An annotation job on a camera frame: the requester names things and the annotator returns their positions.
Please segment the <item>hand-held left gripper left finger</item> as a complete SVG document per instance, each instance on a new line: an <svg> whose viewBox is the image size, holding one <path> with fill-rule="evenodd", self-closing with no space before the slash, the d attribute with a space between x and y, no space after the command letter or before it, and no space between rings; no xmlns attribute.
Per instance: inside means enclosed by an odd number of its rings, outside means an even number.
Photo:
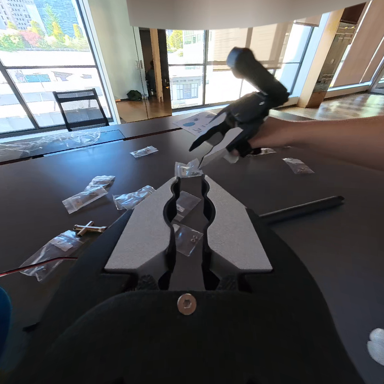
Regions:
<svg viewBox="0 0 384 384"><path fill-rule="evenodd" d="M104 269L166 280L175 266L175 231L180 177L172 177L132 211Z"/></svg>

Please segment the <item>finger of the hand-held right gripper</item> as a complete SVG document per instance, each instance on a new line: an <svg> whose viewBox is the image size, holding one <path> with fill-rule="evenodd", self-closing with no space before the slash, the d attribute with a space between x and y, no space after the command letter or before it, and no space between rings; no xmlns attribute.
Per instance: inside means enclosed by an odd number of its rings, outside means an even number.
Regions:
<svg viewBox="0 0 384 384"><path fill-rule="evenodd" d="M223 140L216 145L210 152L207 152L201 160L199 168L202 169L204 166L209 164L211 161L224 157L231 152L227 147L231 144L233 140L235 140L242 133L242 129L240 127L235 127L230 129L226 134Z"/></svg>
<svg viewBox="0 0 384 384"><path fill-rule="evenodd" d="M189 148L189 152L194 151L200 146L204 146L205 149L210 152L216 145L218 145L225 134L233 128L233 116L226 116L222 121L220 118L214 118L214 125L210 127L206 132L200 134Z"/></svg>

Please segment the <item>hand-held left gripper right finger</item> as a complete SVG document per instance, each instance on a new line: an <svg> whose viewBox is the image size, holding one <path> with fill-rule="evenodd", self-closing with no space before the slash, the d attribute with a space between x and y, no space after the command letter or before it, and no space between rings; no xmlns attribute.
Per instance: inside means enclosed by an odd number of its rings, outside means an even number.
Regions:
<svg viewBox="0 0 384 384"><path fill-rule="evenodd" d="M273 271L248 210L208 175L202 177L203 269L218 279Z"/></svg>

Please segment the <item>clear plastic screw bag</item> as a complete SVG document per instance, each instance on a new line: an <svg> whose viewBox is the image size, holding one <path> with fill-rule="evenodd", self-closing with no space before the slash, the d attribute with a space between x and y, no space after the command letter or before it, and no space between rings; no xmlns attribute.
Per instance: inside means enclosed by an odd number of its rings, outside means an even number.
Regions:
<svg viewBox="0 0 384 384"><path fill-rule="evenodd" d="M179 178L189 178L201 176L204 174L203 170L199 168L200 161L198 158L184 164L182 162L175 162L174 176Z"/></svg>

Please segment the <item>person's right forearm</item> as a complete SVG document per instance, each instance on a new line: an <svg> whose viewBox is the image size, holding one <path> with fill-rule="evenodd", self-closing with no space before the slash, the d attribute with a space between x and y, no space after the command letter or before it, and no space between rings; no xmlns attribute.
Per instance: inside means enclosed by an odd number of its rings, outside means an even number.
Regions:
<svg viewBox="0 0 384 384"><path fill-rule="evenodd" d="M291 143L324 151L382 151L384 117L299 122Z"/></svg>

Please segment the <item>dark desk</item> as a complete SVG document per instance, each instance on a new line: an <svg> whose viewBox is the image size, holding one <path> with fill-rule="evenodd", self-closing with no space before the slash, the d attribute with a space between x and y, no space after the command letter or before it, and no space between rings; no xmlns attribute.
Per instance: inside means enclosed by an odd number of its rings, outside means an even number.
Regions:
<svg viewBox="0 0 384 384"><path fill-rule="evenodd" d="M98 261L128 216L110 196L174 175L189 161L175 131L1 166L1 271L18 267L75 223L112 225L45 283L1 278L12 304L1 383L383 383L367 352L383 327L383 174L309 152L210 164L207 175L257 214L342 195L336 209L271 227L255 221L274 271L243 278L252 291L198 291L185 316L181 258L171 291L133 291L133 275Z"/></svg>

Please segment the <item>person's right hand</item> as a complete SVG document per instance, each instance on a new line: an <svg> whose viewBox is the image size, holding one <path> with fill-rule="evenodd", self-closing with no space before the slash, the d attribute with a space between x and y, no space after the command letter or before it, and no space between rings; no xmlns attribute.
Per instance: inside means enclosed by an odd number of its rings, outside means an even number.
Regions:
<svg viewBox="0 0 384 384"><path fill-rule="evenodd" d="M260 126L258 132L248 143L256 148L279 148L295 143L300 121L286 121L279 118L268 117Z"/></svg>

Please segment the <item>blue printed instruction manual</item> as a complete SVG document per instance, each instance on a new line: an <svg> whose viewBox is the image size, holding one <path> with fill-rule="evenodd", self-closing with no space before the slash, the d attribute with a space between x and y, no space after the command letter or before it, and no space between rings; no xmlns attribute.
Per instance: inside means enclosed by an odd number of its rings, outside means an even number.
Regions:
<svg viewBox="0 0 384 384"><path fill-rule="evenodd" d="M178 119L172 124L198 137L212 127L224 122L224 114L221 114L219 117L216 116L216 113L203 111L189 117L183 116L182 119Z"/></svg>

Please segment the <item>scattered clear screw bags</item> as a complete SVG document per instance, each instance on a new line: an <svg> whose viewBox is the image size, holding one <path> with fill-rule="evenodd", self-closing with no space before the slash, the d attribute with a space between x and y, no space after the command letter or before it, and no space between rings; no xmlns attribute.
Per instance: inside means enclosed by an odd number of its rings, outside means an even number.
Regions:
<svg viewBox="0 0 384 384"><path fill-rule="evenodd" d="M91 200L97 200L105 196L114 180L115 177L110 175L96 176L83 192L63 201L68 213L73 213L77 209L84 207L85 204L90 203ZM134 209L155 191L152 186L146 185L129 194L113 195L113 201L118 210ZM174 220L180 222L199 202L199 198L185 191L181 191L176 204L177 215ZM203 237L203 234L183 224L173 223L172 226L175 232L177 251L185 256L190 256ZM50 260L58 257L72 257L73 253L79 249L83 243L84 240L77 236L73 230L60 233L20 266L22 268L21 273L27 276L35 276L37 281L42 281L63 262L63 260L53 262L50 262Z"/></svg>

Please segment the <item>metal cross wrench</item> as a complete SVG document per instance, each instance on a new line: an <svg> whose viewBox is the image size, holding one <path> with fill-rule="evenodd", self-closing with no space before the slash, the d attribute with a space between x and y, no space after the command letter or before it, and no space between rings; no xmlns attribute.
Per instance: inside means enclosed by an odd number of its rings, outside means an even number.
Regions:
<svg viewBox="0 0 384 384"><path fill-rule="evenodd" d="M77 236L82 237L87 233L104 233L107 228L107 226L96 226L94 225L94 221L91 220L85 225L75 224L73 227L73 231L77 233Z"/></svg>

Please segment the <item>beige roller blind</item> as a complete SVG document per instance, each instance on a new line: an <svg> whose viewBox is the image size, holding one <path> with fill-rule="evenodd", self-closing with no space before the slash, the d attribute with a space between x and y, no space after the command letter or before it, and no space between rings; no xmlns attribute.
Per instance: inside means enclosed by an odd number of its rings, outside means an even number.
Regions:
<svg viewBox="0 0 384 384"><path fill-rule="evenodd" d="M234 47L250 49L268 70L299 63L312 26L284 22L252 28L227 28L209 31L207 64L227 70L227 57Z"/></svg>

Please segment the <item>large glass window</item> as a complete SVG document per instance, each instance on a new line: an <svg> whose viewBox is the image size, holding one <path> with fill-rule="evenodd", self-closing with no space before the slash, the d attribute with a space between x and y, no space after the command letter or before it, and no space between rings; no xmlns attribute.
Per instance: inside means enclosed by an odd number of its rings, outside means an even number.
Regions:
<svg viewBox="0 0 384 384"><path fill-rule="evenodd" d="M172 109L220 105L256 91L246 80L236 78L229 67L219 70L218 66L207 64L209 31L166 30ZM290 96L294 96L312 34L313 31L299 63L284 64L279 70L267 69Z"/></svg>
<svg viewBox="0 0 384 384"><path fill-rule="evenodd" d="M86 2L0 1L0 132L65 128L55 93L95 89L113 122Z"/></svg>

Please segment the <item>glass door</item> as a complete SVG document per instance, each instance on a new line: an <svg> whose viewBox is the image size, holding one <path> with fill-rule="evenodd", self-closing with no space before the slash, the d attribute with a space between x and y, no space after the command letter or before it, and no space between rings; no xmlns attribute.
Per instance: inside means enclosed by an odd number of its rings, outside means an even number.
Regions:
<svg viewBox="0 0 384 384"><path fill-rule="evenodd" d="M166 31L162 29L133 27L137 50L137 66L140 74L143 100L131 102L134 121L154 119L172 115L170 77L167 58ZM154 62L157 96L149 96L146 72L150 61Z"/></svg>

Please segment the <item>blue fabric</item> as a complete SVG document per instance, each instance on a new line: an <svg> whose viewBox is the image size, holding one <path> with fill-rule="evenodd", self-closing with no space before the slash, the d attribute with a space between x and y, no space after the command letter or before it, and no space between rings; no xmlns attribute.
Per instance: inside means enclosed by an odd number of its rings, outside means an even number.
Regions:
<svg viewBox="0 0 384 384"><path fill-rule="evenodd" d="M0 288L0 356L2 356L10 329L12 304L7 292Z"/></svg>

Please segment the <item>white rounded object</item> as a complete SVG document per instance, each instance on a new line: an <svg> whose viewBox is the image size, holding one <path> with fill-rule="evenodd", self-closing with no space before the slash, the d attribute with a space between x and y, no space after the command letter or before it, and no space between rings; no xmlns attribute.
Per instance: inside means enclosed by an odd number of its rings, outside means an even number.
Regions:
<svg viewBox="0 0 384 384"><path fill-rule="evenodd" d="M376 328L371 331L367 351L375 362L384 366L384 329Z"/></svg>

